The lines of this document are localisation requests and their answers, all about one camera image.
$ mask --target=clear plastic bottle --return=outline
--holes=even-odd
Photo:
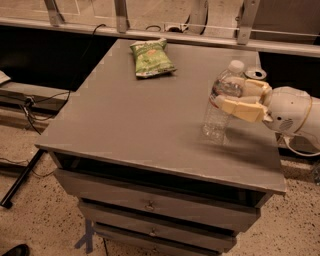
[[[223,145],[224,135],[230,115],[220,110],[214,99],[218,95],[241,97],[242,89],[239,84],[230,82],[230,77],[244,77],[244,63],[239,60],[230,62],[228,69],[224,70],[215,80],[205,114],[203,133],[217,145]]]

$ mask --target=table top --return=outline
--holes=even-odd
[[[232,59],[259,62],[256,52],[168,44],[177,71],[135,77],[129,48],[119,39],[36,146],[100,161],[220,184],[283,194],[275,135],[262,123],[232,118],[226,144],[202,135],[215,77]]]

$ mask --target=gray drawer cabinet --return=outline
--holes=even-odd
[[[110,226],[95,224],[94,229],[100,236],[106,239],[116,240],[130,245],[141,246],[151,250],[154,253],[160,252],[184,256],[219,255],[214,251],[196,248],[191,245],[182,245],[178,243],[172,243],[171,241],[154,239]]]
[[[79,208],[86,219],[132,230],[154,238],[169,239],[218,251],[227,251],[236,243],[234,237],[202,229],[199,225],[186,226],[155,216],[146,216],[137,212],[128,212],[123,209],[83,201],[79,203]]]
[[[169,192],[122,181],[57,170],[55,176],[70,194],[80,198],[185,219],[219,228],[246,231],[259,217],[259,210]]]
[[[95,223],[97,234],[172,255],[229,251],[236,234],[260,217],[258,204],[266,197],[248,189],[57,156],[65,169],[56,169],[55,177],[79,198],[79,209]]]
[[[215,77],[258,54],[168,43],[177,71],[136,79],[134,42],[116,41],[36,146],[98,235],[173,256],[227,252],[286,191],[263,124],[231,119],[222,147],[201,132]]]

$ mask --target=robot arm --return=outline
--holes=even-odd
[[[237,98],[219,95],[214,100],[218,108],[248,122],[271,121],[267,114],[268,108],[262,104],[272,91],[270,85],[266,82],[239,77],[233,77],[230,80],[242,87],[242,96]]]
[[[292,138],[301,136],[320,150],[320,99],[291,87],[272,90],[266,82],[231,79],[242,87],[242,96],[217,96],[214,103],[221,110],[248,122],[262,121],[270,130],[281,133],[286,146],[296,154],[320,155],[303,154],[290,146]]]

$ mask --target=snack bag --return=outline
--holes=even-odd
[[[136,76],[151,76],[175,71],[176,68],[164,52],[167,40],[135,42],[130,46],[136,61]]]

